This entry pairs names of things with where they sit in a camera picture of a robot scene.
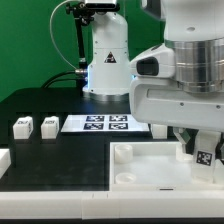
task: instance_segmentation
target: robot camera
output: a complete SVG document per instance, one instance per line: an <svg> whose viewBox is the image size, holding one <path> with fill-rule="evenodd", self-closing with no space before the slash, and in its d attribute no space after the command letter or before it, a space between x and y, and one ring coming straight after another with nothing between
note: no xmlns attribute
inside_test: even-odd
<svg viewBox="0 0 224 224"><path fill-rule="evenodd" d="M117 9L117 0L85 0L88 9L113 11Z"/></svg>

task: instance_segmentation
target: black tabletop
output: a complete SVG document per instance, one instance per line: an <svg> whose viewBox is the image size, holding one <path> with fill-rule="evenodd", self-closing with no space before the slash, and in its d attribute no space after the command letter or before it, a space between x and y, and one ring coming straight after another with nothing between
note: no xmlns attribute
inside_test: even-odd
<svg viewBox="0 0 224 224"><path fill-rule="evenodd" d="M112 141L146 141L149 133L59 132L41 139L46 117L58 116L60 129L68 115L129 114L126 102L99 102L80 97L74 88L22 89L0 104L0 147L9 148L12 165L0 180L0 191L109 190L109 145ZM13 124L31 116L29 140L14 140Z"/></svg>

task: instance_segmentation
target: green backdrop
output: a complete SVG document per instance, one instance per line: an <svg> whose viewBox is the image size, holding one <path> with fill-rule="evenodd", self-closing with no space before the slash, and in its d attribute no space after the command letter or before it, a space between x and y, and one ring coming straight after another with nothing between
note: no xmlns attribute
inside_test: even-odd
<svg viewBox="0 0 224 224"><path fill-rule="evenodd" d="M51 76L71 70L51 42L49 20L62 0L0 1L0 100L17 89L40 87ZM129 24L130 59L162 42L163 24L141 10L139 0L121 0L119 12ZM77 66L77 41L72 15L60 8L53 30L58 47ZM84 28L88 62L92 58L91 27ZM74 83L61 83L74 86Z"/></svg>

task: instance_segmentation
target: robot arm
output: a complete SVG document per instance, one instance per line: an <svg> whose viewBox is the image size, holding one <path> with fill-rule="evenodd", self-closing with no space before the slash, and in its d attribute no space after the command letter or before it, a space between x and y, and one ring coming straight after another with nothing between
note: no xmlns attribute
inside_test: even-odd
<svg viewBox="0 0 224 224"><path fill-rule="evenodd" d="M165 42L131 62L137 75L132 113L142 122L223 132L224 1L163 0L162 5Z"/></svg>

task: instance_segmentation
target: small white cube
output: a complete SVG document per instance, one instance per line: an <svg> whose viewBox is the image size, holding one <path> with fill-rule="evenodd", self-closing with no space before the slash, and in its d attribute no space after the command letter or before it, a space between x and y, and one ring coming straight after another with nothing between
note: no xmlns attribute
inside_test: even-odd
<svg viewBox="0 0 224 224"><path fill-rule="evenodd" d="M167 129L165 125L151 124L153 139L167 139Z"/></svg>
<svg viewBox="0 0 224 224"><path fill-rule="evenodd" d="M46 117L41 125L42 139L55 139L59 131L59 118Z"/></svg>
<svg viewBox="0 0 224 224"><path fill-rule="evenodd" d="M13 125L14 139L28 139L33 131L33 118L21 117Z"/></svg>
<svg viewBox="0 0 224 224"><path fill-rule="evenodd" d="M0 149L0 179L11 165L9 149Z"/></svg>

